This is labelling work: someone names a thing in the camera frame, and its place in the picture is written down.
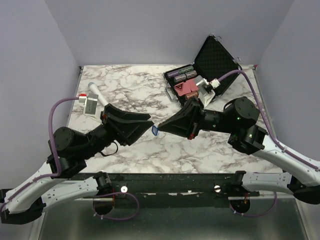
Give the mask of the black table front rail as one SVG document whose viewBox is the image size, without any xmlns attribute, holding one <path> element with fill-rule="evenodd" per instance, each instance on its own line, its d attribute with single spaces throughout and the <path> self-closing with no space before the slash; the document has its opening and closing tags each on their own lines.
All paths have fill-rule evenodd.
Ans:
<svg viewBox="0 0 320 240">
<path fill-rule="evenodd" d="M 96 200 L 99 210 L 140 208 L 228 208 L 235 202 L 243 210 L 250 198 L 260 196 L 241 186 L 244 171 L 236 173 L 109 173 L 113 202 Z"/>
</svg>

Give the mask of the white microphone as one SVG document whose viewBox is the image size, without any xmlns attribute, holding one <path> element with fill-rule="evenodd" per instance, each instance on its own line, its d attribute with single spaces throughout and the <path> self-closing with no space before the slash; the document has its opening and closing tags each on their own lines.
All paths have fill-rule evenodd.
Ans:
<svg viewBox="0 0 320 240">
<path fill-rule="evenodd" d="M 89 82 L 88 88 L 93 94 L 98 95 L 98 101 L 101 103 L 102 106 L 106 106 L 109 104 L 107 99 L 104 97 L 104 95 L 102 94 L 102 92 L 99 90 L 98 86 L 94 82 Z"/>
</svg>

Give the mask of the brown chip stack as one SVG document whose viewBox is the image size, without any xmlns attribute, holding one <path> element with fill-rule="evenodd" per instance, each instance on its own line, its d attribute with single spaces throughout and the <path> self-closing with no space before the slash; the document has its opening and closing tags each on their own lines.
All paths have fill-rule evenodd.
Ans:
<svg viewBox="0 0 320 240">
<path fill-rule="evenodd" d="M 190 98 L 192 98 L 192 97 L 198 97 L 198 92 L 197 91 L 192 91 L 192 92 L 190 92 L 190 93 L 187 93 L 187 94 L 185 94 L 184 95 L 184 97 L 185 97 L 185 99 L 186 100 L 188 100 L 188 99 L 190 99 Z"/>
</svg>

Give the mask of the blue plastic key tag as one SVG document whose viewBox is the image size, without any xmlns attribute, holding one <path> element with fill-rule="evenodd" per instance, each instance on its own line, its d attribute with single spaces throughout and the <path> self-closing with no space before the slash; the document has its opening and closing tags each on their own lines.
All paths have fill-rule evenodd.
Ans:
<svg viewBox="0 0 320 240">
<path fill-rule="evenodd" d="M 157 126 L 153 125 L 151 128 L 151 132 L 154 136 L 157 136 L 159 134 L 159 129 Z"/>
</svg>

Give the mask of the green chip stack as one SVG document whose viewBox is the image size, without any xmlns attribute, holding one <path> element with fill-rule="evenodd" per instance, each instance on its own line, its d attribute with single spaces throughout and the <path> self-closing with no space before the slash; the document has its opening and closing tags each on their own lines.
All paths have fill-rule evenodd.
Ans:
<svg viewBox="0 0 320 240">
<path fill-rule="evenodd" d="M 192 65 L 189 65 L 189 66 L 186 66 L 184 68 L 181 68 L 178 70 L 178 74 L 179 75 L 182 75 L 182 74 L 185 74 L 185 73 L 188 73 L 188 72 L 191 72 L 194 70 L 194 67 Z"/>
</svg>

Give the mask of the pink playing card deck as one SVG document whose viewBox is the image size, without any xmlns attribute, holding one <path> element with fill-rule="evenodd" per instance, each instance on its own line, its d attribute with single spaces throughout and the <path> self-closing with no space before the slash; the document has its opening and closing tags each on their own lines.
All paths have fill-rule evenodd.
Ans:
<svg viewBox="0 0 320 240">
<path fill-rule="evenodd" d="M 174 86 L 174 90 L 179 97 L 184 96 L 188 93 L 191 93 L 190 84 L 187 82 L 180 82 Z"/>
</svg>

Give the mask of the purple chip stack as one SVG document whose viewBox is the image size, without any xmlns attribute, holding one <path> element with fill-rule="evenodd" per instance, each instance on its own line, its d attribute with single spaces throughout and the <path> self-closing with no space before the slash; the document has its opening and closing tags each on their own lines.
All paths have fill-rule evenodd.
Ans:
<svg viewBox="0 0 320 240">
<path fill-rule="evenodd" d="M 168 77 L 168 78 L 173 78 L 173 77 L 176 77 L 176 76 L 178 76 L 178 75 L 180 75 L 180 74 L 181 74 L 181 73 L 180 73 L 179 70 L 175 70 L 175 71 L 168 72 L 168 73 L 167 73 L 167 77 Z"/>
</svg>

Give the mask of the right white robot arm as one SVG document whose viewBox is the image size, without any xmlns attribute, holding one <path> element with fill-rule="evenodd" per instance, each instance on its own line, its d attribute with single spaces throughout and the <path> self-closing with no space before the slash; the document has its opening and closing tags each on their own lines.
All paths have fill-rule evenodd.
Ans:
<svg viewBox="0 0 320 240">
<path fill-rule="evenodd" d="M 222 112 L 204 109 L 195 99 L 189 99 L 175 115 L 160 123 L 160 132 L 189 140 L 199 131 L 229 134 L 228 144 L 242 154 L 264 159 L 283 170 L 282 173 L 238 171 L 239 177 L 230 183 L 230 191 L 241 196 L 245 192 L 270 191 L 286 193 L 296 199 L 320 203 L 320 163 L 279 142 L 258 126 L 260 111 L 247 97 L 232 100 Z"/>
</svg>

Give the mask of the black poker chip case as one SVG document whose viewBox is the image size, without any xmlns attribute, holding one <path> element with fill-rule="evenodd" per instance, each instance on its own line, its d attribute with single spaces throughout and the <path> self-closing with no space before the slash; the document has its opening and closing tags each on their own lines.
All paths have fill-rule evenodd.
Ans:
<svg viewBox="0 0 320 240">
<path fill-rule="evenodd" d="M 188 81 L 188 79 L 186 78 L 181 80 L 180 76 L 184 74 L 168 78 L 167 73 L 178 71 L 179 69 L 187 66 L 193 66 L 194 70 L 184 74 L 189 75 L 190 73 L 196 72 L 196 74 L 194 75 L 195 78 L 197 76 L 201 76 L 208 82 L 212 81 L 213 79 L 219 79 L 223 75 L 233 70 L 242 69 L 239 63 L 220 43 L 219 39 L 212 34 L 209 35 L 200 48 L 192 64 L 178 67 L 176 69 L 169 70 L 163 73 L 163 77 L 166 80 L 168 87 L 171 89 L 180 106 L 183 106 L 187 102 L 187 100 L 185 99 L 185 95 L 178 96 L 174 89 L 174 86 L 178 83 L 186 82 Z"/>
</svg>

